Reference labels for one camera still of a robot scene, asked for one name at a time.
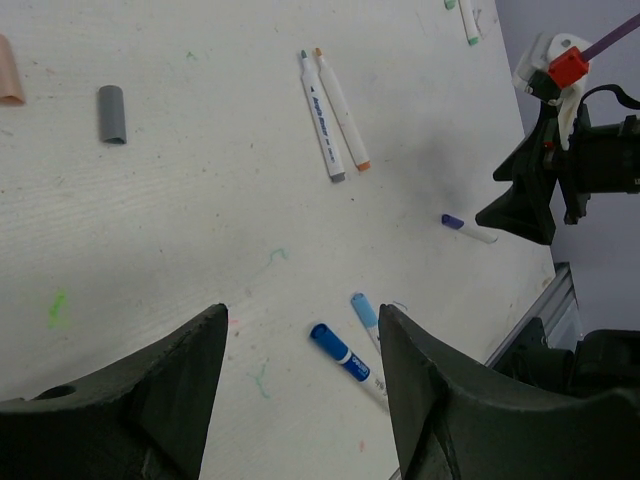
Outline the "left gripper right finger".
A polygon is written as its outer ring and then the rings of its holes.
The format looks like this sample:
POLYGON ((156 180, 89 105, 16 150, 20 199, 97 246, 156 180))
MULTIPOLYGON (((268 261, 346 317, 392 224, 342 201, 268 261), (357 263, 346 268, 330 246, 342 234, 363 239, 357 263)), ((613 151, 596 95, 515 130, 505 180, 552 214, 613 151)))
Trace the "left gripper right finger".
POLYGON ((379 309, 404 479, 636 479, 639 392, 579 399, 518 382, 379 309))

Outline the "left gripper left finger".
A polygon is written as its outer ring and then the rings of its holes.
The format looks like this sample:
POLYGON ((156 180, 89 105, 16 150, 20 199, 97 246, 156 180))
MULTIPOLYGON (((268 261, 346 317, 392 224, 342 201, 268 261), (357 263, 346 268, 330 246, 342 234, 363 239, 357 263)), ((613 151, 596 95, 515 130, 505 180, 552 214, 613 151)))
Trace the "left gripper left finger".
POLYGON ((33 399, 1 404, 4 479, 196 479, 225 356, 228 310, 33 399))

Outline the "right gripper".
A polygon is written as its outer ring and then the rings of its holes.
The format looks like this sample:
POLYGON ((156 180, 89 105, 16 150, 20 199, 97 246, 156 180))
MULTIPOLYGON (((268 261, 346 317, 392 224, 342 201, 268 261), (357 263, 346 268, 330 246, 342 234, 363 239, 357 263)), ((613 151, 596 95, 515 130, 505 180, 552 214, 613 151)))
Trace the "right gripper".
POLYGON ((593 194, 639 192, 639 101, 617 84, 590 89, 579 102, 567 149, 560 146, 558 109, 544 103, 542 120, 494 171, 493 180, 512 185, 476 214, 476 223, 550 245, 556 232, 550 208, 556 185, 561 187, 568 225, 586 215, 593 194), (613 94, 634 113, 619 123, 592 125, 587 98, 596 93, 613 94))

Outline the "purple capped marker pen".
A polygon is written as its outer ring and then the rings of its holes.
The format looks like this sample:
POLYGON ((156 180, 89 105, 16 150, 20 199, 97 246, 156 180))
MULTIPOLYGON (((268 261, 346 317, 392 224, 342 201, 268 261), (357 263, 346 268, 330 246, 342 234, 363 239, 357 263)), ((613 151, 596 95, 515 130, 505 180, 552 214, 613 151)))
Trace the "purple capped marker pen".
POLYGON ((441 215, 441 224, 449 229, 455 230, 470 238, 479 240, 485 244, 493 244, 498 240, 498 236, 491 232, 482 230, 478 226, 465 222, 449 214, 441 215))

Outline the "peach capped marker pen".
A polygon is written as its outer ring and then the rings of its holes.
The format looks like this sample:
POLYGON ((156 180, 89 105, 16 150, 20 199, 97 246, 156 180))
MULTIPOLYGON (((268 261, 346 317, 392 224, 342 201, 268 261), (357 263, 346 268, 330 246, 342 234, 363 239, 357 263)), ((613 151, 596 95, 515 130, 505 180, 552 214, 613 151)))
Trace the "peach capped marker pen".
POLYGON ((347 104, 339 80, 323 51, 320 48, 315 48, 315 54, 320 66, 320 79, 352 160, 357 170, 364 172, 371 167, 370 157, 355 123, 351 109, 347 104))

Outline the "grey pen cap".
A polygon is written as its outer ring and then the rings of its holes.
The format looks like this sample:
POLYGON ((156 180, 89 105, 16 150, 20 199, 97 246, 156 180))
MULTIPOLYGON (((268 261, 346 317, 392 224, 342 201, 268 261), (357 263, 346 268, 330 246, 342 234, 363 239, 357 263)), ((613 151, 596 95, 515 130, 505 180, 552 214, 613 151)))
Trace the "grey pen cap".
POLYGON ((124 94, 116 85, 105 85, 98 90, 99 138, 103 143, 127 143, 124 94))

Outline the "peach pen cap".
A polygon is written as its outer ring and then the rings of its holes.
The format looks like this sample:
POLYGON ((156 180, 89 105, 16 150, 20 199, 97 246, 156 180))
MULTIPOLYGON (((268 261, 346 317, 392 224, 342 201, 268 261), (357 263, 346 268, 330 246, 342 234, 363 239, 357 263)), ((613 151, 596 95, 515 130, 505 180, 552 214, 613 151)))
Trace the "peach pen cap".
POLYGON ((3 34, 0 35, 0 97, 1 103, 7 105, 26 102, 11 44, 3 34))

